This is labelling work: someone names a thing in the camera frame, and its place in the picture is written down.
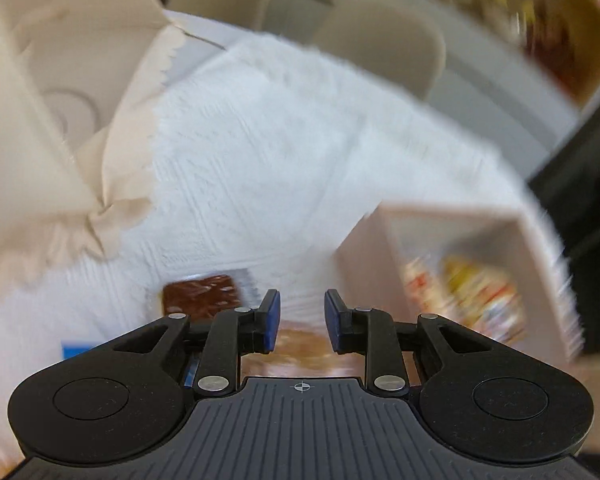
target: ribbed gray panel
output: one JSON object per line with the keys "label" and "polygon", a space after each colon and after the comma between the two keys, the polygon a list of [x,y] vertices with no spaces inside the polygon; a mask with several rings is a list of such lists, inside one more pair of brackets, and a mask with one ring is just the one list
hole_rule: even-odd
{"label": "ribbed gray panel", "polygon": [[72,468],[30,460],[13,480],[594,480],[573,459],[506,468],[437,443],[406,403],[353,379],[249,379],[200,402],[179,434],[135,460]]}

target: table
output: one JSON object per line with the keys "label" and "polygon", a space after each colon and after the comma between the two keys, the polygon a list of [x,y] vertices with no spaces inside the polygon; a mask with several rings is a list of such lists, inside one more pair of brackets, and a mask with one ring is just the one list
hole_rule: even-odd
{"label": "table", "polygon": [[227,51],[191,39],[169,72],[156,108],[154,211],[123,234],[119,257],[85,255],[0,300],[4,467],[19,457],[6,421],[14,387],[60,360],[63,341],[97,344],[158,317],[166,283],[248,269],[260,294],[281,291],[283,320],[324,330],[324,291],[344,290],[333,252],[381,200],[518,210],[553,273],[557,315],[573,325],[560,243],[492,146],[316,51],[185,21]]}

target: shelf with items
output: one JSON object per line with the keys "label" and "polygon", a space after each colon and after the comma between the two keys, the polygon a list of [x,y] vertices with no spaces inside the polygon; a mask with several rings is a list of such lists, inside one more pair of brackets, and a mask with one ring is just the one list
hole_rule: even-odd
{"label": "shelf with items", "polygon": [[584,107],[600,86],[596,0],[447,0],[526,53]]}

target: crosshair symbol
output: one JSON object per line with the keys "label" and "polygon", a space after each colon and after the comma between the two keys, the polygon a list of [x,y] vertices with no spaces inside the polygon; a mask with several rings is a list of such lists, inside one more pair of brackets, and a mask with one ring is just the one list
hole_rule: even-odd
{"label": "crosshair symbol", "polygon": [[298,383],[295,384],[294,386],[292,386],[292,388],[294,390],[297,390],[298,392],[300,392],[301,394],[304,394],[305,392],[307,392],[309,389],[311,388],[315,388],[315,386],[309,386],[307,383]]}

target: brown packaged snack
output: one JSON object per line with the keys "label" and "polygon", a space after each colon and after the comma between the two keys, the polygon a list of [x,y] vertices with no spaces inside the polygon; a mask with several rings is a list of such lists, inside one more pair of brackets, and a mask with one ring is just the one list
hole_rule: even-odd
{"label": "brown packaged snack", "polygon": [[238,288],[227,274],[169,283],[162,290],[162,312],[183,312],[192,321],[212,319],[221,310],[240,306]]}

